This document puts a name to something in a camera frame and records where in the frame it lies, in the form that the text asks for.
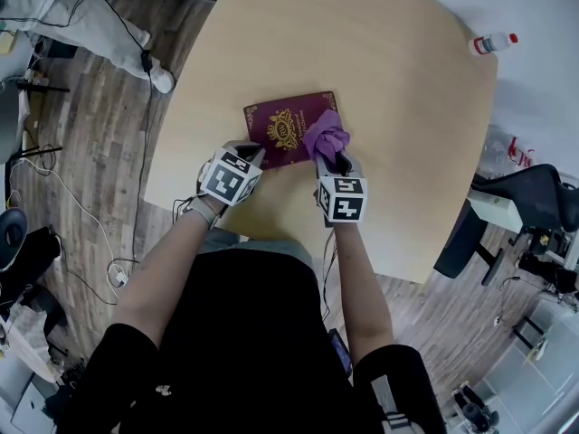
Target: black and white marker cube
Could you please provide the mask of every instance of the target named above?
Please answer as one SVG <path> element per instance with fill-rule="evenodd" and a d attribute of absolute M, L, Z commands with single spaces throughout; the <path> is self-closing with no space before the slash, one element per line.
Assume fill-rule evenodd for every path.
<path fill-rule="evenodd" d="M 201 191 L 233 206 L 247 198 L 261 169 L 223 148 L 218 148 L 201 182 Z"/>
<path fill-rule="evenodd" d="M 320 176 L 318 203 L 329 222 L 361 222 L 368 197 L 365 178 Z"/>

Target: passport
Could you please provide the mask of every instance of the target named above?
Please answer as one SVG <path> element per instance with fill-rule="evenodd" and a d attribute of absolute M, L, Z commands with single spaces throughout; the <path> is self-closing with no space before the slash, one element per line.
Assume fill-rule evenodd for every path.
<path fill-rule="evenodd" d="M 303 137 L 327 109 L 337 112 L 332 91 L 320 91 L 243 108 L 250 140 L 265 148 L 261 169 L 308 161 Z"/>

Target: bottle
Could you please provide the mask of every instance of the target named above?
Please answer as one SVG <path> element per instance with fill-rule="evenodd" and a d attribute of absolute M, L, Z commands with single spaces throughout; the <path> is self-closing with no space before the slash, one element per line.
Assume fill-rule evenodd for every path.
<path fill-rule="evenodd" d="M 477 37 L 469 41 L 469 49 L 475 56 L 506 50 L 512 43 L 517 43 L 518 37 L 515 33 L 506 35 L 505 33 L 492 33 L 484 37 Z"/>

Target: black shirt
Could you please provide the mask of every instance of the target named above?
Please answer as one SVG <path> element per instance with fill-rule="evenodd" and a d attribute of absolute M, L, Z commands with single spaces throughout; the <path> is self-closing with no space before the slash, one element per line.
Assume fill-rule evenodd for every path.
<path fill-rule="evenodd" d="M 322 323 L 311 269 L 282 254 L 222 250 L 195 259 L 160 350 L 131 326 L 107 330 L 58 432 L 105 433 L 120 421 L 121 434 L 384 432 L 372 387 L 382 375 L 411 420 L 444 432 L 416 351 L 374 351 L 352 386 Z"/>

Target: black sleeve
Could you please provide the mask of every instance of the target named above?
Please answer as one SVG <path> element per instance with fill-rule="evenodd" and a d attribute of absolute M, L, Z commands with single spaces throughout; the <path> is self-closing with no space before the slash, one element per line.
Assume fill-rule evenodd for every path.
<path fill-rule="evenodd" d="M 412 347 L 387 345 L 366 355 L 354 369 L 354 389 L 368 416 L 391 428 L 410 421 L 426 434 L 446 433 L 424 362 Z"/>
<path fill-rule="evenodd" d="M 131 403 L 150 385 L 158 350 L 129 325 L 111 325 L 71 397 L 58 434 L 110 433 Z"/>

